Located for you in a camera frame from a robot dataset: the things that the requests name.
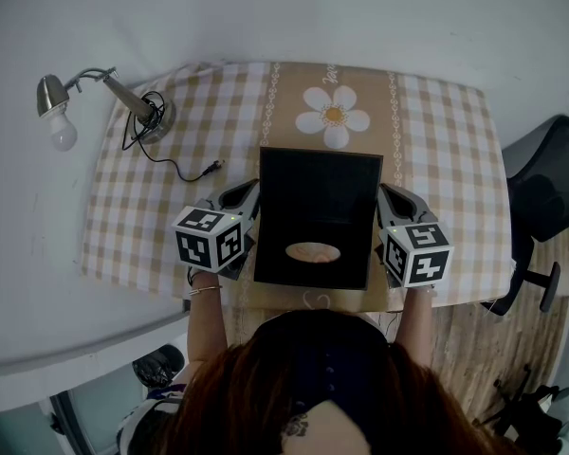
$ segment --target bracelet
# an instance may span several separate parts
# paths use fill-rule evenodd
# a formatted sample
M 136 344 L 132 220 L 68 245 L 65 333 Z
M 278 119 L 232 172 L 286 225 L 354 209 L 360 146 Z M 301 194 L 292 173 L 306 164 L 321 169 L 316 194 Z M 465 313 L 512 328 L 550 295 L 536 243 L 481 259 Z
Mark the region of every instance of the bracelet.
M 204 292 L 205 290 L 221 290 L 221 285 L 218 284 L 216 286 L 205 286 L 204 288 L 196 288 L 195 290 L 192 290 L 189 295 L 190 297 L 193 297 L 194 295 L 198 295 L 201 292 Z

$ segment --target wooden floor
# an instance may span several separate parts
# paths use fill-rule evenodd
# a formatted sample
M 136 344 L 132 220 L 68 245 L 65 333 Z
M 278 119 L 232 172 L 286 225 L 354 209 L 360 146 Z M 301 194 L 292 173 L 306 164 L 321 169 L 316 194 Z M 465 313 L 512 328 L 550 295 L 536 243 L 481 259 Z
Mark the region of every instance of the wooden floor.
M 470 419 L 485 419 L 502 407 L 493 382 L 514 392 L 523 379 L 523 366 L 534 370 L 528 389 L 545 383 L 560 344 L 569 297 L 569 229 L 546 243 L 536 242 L 531 269 L 549 274 L 558 261 L 561 277 L 550 313 L 540 312 L 543 290 L 524 283 L 504 317 L 480 304 L 434 310 L 432 367 L 460 401 Z
M 550 375 L 562 333 L 567 299 L 555 299 L 549 314 L 540 312 L 541 292 L 523 286 L 504 317 L 480 304 L 434 310 L 432 368 L 473 420 L 485 419 L 502 407 L 493 382 L 502 380 L 514 392 L 523 380 L 523 366 L 534 372 L 529 390 Z

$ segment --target marker cube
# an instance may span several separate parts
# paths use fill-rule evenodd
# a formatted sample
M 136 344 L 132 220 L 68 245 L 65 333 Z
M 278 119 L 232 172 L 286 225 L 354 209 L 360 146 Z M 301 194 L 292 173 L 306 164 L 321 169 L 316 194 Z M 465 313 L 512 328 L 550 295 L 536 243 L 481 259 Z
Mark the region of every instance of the marker cube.
M 243 254 L 242 216 L 186 206 L 172 226 L 179 259 L 216 273 Z
M 449 274 L 455 248 L 443 223 L 386 227 L 379 237 L 383 263 L 402 286 L 441 282 Z

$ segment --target table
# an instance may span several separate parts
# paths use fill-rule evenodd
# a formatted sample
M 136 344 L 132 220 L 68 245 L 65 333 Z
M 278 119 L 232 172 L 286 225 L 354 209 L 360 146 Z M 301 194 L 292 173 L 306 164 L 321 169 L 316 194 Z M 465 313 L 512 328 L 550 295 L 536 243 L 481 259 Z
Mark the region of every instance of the table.
M 86 216 L 83 274 L 158 295 L 184 295 L 170 223 L 214 188 L 258 176 L 259 148 L 287 146 L 384 155 L 382 181 L 422 196 L 451 231 L 450 277 L 435 306 L 492 300 L 507 292 L 510 224 L 502 154 L 484 94 L 450 82 L 332 64 L 189 64 L 138 89 L 177 108 L 173 130 L 147 146 L 196 176 L 184 184 L 170 164 L 120 149 L 127 111 L 117 103 L 98 160 Z M 375 226 L 374 246 L 377 244 Z M 273 313 L 295 308 L 394 311 L 403 289 L 388 289 L 373 255 L 369 290 L 326 291 L 252 280 L 251 255 L 238 282 L 224 281 L 229 334 L 248 337 Z

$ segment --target electrical cable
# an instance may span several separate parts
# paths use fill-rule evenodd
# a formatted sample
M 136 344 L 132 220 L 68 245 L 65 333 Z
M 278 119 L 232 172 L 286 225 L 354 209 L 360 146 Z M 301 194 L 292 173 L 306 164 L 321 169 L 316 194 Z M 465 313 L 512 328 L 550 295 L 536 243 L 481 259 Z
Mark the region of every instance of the electrical cable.
M 388 337 L 388 331 L 390 330 L 390 326 L 392 325 L 392 323 L 393 323 L 396 319 L 398 319 L 398 313 L 396 313 L 395 317 L 394 317 L 392 320 L 390 320 L 390 323 L 388 324 L 388 327 L 386 327 L 386 335 L 385 335 L 386 338 Z
M 162 104 L 160 104 L 159 106 L 156 106 L 156 104 L 152 100 L 149 99 L 149 97 L 152 95 L 156 95 L 162 101 Z M 149 133 L 151 133 L 157 127 L 157 125 L 162 121 L 162 117 L 164 117 L 165 101 L 164 101 L 164 98 L 162 98 L 162 95 L 160 93 L 158 93 L 157 91 L 148 91 L 147 93 L 145 93 L 141 97 L 141 99 L 144 100 L 146 103 L 148 103 L 152 107 L 153 113 L 150 116 L 149 122 L 143 126 L 143 130 L 141 130 L 140 132 L 137 131 L 137 119 L 136 118 L 133 119 L 133 132 L 135 133 L 135 137 L 131 138 L 131 142 L 127 144 L 126 143 L 126 133 L 129 129 L 131 116 L 133 115 L 133 112 L 129 112 L 129 116 L 126 119 L 126 125 L 124 126 L 124 133 L 122 134 L 122 147 L 121 148 L 124 152 L 127 151 L 128 149 L 130 149 L 133 145 L 135 145 L 137 143 L 139 145 L 139 147 L 141 148 L 141 151 L 143 152 L 143 154 L 148 158 L 148 160 L 150 160 L 154 163 L 171 162 L 174 165 L 175 169 L 177 170 L 177 175 L 179 175 L 179 178 L 181 180 L 183 180 L 184 182 L 195 182 L 196 180 L 201 179 L 205 175 L 208 175 L 209 173 L 213 173 L 213 172 L 221 169 L 221 167 L 224 164 L 223 160 L 215 160 L 214 162 L 212 162 L 210 164 L 209 167 L 207 167 L 196 178 L 186 178 L 183 176 L 183 174 L 179 170 L 179 166 L 177 165 L 177 162 L 175 162 L 174 160 L 171 160 L 170 158 L 154 159 L 154 158 L 150 157 L 150 155 L 147 153 L 147 151 L 143 147 L 143 143 L 141 143 L 141 140 L 144 137 L 146 137 Z

